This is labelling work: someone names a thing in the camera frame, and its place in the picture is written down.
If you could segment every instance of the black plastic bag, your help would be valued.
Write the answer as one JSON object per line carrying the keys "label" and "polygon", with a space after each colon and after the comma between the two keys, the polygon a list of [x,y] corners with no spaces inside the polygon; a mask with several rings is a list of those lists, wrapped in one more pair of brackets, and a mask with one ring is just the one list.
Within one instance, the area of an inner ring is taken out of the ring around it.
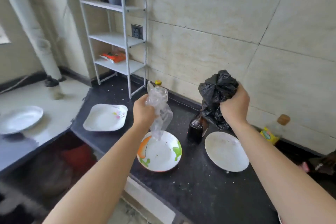
{"label": "black plastic bag", "polygon": [[238,85],[237,80],[226,70],[221,70],[198,87],[203,97],[202,116],[221,130],[228,130],[230,126],[223,118],[219,104],[231,99],[236,94]]}

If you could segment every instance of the window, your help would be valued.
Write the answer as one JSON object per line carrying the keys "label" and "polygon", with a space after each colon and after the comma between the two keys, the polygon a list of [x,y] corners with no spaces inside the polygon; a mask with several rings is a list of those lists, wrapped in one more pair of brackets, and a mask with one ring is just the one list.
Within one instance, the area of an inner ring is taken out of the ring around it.
{"label": "window", "polygon": [[7,44],[10,43],[5,31],[3,30],[2,26],[0,25],[0,44]]}

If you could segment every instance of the metal shelf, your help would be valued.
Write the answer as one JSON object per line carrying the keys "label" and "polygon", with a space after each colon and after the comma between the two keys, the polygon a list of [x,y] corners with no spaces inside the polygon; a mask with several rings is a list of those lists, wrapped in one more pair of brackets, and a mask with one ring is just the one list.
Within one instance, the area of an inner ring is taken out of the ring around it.
{"label": "metal shelf", "polygon": [[[110,60],[107,60],[107,59],[104,59],[104,58],[99,58],[98,60],[95,61],[95,64],[101,65],[103,67],[107,67],[107,68],[109,68],[111,70],[114,70],[118,73],[128,75],[126,60],[118,62],[118,63],[112,63]],[[139,70],[139,69],[141,69],[145,66],[145,64],[142,64],[142,63],[137,62],[135,60],[129,60],[128,65],[129,65],[130,74],[134,73],[135,71],[137,71],[137,70]]]}
{"label": "metal shelf", "polygon": [[[117,11],[117,12],[123,11],[123,7],[121,5],[113,5],[113,4],[104,3],[104,2],[96,1],[96,0],[82,0],[81,2],[83,4],[93,5],[96,7],[101,7],[101,8],[105,8],[108,10]],[[136,7],[136,6],[126,6],[125,10],[127,12],[134,12],[134,11],[141,11],[143,10],[143,8]]]}
{"label": "metal shelf", "polygon": [[[117,32],[98,33],[94,35],[89,35],[89,38],[96,39],[98,41],[102,41],[104,43],[126,49],[124,34],[121,34],[121,33],[117,33]],[[144,42],[145,41],[142,39],[134,38],[132,36],[127,36],[128,47],[132,47],[137,44],[142,44]]]}

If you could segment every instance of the shelf frame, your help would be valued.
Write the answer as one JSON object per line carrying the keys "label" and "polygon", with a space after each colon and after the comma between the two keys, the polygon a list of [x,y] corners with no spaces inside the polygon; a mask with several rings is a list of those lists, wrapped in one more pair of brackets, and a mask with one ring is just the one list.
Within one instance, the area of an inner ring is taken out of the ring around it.
{"label": "shelf frame", "polygon": [[[109,26],[110,33],[112,33],[113,31],[111,29],[111,18],[110,18],[109,11],[112,10],[112,11],[118,11],[118,12],[122,13],[124,46],[120,46],[119,45],[119,47],[125,49],[125,55],[126,55],[126,73],[125,73],[125,75],[127,76],[128,95],[129,95],[129,98],[131,99],[134,94],[136,94],[142,88],[146,87],[146,76],[147,76],[147,74],[146,74],[146,65],[147,65],[147,62],[146,62],[146,57],[147,57],[147,24],[148,24],[147,1],[143,0],[143,8],[138,8],[138,7],[134,7],[134,6],[126,6],[125,0],[121,0],[121,6],[119,6],[119,5],[107,5],[107,4],[103,3],[103,2],[92,1],[92,0],[91,1],[90,0],[79,0],[79,2],[80,2],[80,6],[81,6],[81,10],[82,10],[82,15],[83,15],[83,19],[84,19],[84,25],[85,25],[87,39],[88,39],[88,42],[89,42],[90,52],[91,52],[91,56],[92,56],[92,60],[93,60],[93,64],[94,64],[94,70],[95,70],[97,81],[98,81],[99,85],[103,81],[105,81],[105,80],[107,80],[107,79],[109,79],[109,78],[111,78],[113,76],[117,76],[118,73],[115,71],[112,75],[110,75],[110,76],[108,76],[108,77],[106,77],[106,78],[104,78],[102,80],[100,79],[97,65],[101,65],[101,64],[97,64],[96,63],[95,53],[94,53],[94,49],[93,49],[93,45],[91,43],[91,40],[95,39],[95,40],[102,41],[102,42],[105,42],[105,41],[91,37],[92,35],[90,35],[90,33],[89,33],[89,26],[88,26],[88,22],[87,22],[87,18],[86,18],[86,13],[85,13],[84,5],[91,5],[91,6],[95,6],[95,7],[99,7],[99,8],[103,8],[103,9],[107,10],[107,20],[108,20],[108,26]],[[143,10],[144,14],[145,14],[145,16],[144,16],[145,25],[143,26],[143,30],[144,30],[144,34],[143,34],[143,44],[144,44],[143,64],[144,64],[144,66],[142,67],[144,69],[144,71],[145,71],[145,75],[144,75],[144,78],[143,78],[143,85],[140,88],[138,88],[137,90],[135,90],[134,92],[132,92],[132,90],[131,90],[131,74],[134,73],[135,71],[130,71],[130,68],[129,68],[130,61],[129,61],[129,53],[128,53],[128,51],[129,51],[129,48],[131,48],[131,47],[128,44],[128,36],[127,36],[127,33],[126,33],[126,13],[129,13],[129,12],[132,12],[132,11],[141,11],[141,10]]]}

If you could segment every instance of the forearm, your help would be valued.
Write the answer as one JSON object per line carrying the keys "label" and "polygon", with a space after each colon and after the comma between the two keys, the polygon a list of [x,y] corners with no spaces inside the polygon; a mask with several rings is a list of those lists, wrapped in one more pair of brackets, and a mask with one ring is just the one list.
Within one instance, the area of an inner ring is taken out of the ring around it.
{"label": "forearm", "polygon": [[43,224],[105,224],[119,201],[145,126],[131,127],[61,199]]}
{"label": "forearm", "polygon": [[247,123],[233,131],[279,214],[288,223],[335,223],[336,201]]}

